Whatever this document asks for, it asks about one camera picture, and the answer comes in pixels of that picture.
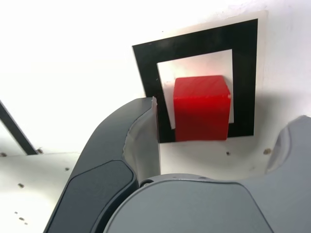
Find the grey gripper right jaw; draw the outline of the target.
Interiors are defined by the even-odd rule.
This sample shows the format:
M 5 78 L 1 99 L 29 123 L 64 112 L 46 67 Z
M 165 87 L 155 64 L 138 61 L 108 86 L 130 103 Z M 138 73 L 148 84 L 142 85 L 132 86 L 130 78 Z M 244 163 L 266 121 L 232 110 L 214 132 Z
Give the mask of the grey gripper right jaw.
M 266 172 L 236 181 L 157 179 L 128 197 L 106 233 L 308 233 L 311 119 L 280 131 Z

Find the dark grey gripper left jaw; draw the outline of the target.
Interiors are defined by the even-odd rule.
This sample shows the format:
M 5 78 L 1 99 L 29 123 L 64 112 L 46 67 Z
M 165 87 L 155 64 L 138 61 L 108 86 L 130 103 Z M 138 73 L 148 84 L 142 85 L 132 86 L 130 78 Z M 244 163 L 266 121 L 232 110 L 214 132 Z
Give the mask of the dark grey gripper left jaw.
M 160 174 L 157 102 L 133 100 L 95 129 L 62 191 L 47 233 L 101 233 L 139 184 Z

